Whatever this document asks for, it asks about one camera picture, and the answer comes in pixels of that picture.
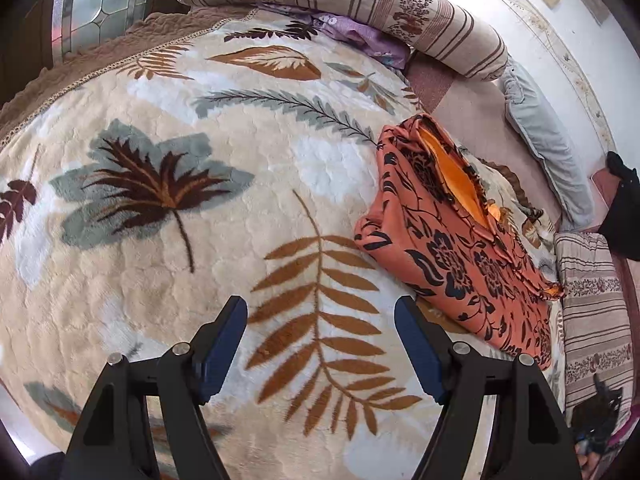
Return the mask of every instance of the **white floor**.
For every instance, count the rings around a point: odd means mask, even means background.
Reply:
[[[452,0],[491,23],[503,36],[511,55],[536,79],[567,126],[585,167],[603,166],[606,146],[598,136],[576,87],[556,58],[527,24],[503,0]],[[640,167],[640,137],[635,108],[640,103],[640,59],[620,26],[609,16],[602,26],[580,0],[561,0],[551,10],[541,0],[529,0],[553,27],[580,65],[606,117],[617,151],[627,165]],[[57,451],[29,423],[0,386],[0,419],[29,462]]]

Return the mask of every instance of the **brown ruffle trim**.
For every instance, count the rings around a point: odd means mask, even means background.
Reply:
[[[228,20],[248,20],[255,13],[250,6],[207,7],[189,14],[155,12],[134,23],[124,36],[106,41],[78,54],[68,54],[65,62],[29,82],[24,90],[5,103],[0,110],[0,150],[29,121],[46,110],[56,99],[100,74],[116,68],[116,64],[144,51],[196,37]]]

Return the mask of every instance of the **leaf-patterned blanket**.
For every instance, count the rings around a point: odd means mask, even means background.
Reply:
[[[379,63],[260,10],[46,101],[0,152],[0,376],[22,410],[64,449],[110,352],[158,356],[238,294],[249,326],[203,408],[231,478],[410,476],[440,407],[394,328],[408,290],[357,250],[353,226],[378,188],[378,135],[414,99]],[[556,382],[557,316],[556,302]]]

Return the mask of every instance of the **purple cloth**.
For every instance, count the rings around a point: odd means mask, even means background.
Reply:
[[[402,70],[411,52],[406,43],[346,16],[278,4],[258,3],[256,6],[311,25],[329,38],[348,43],[385,66]]]

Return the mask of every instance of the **orange lining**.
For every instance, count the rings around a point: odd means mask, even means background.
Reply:
[[[474,183],[460,165],[447,155],[438,139],[429,130],[418,127],[418,133],[420,140],[435,156],[447,186],[458,199],[460,205],[469,212],[476,222],[489,229]]]

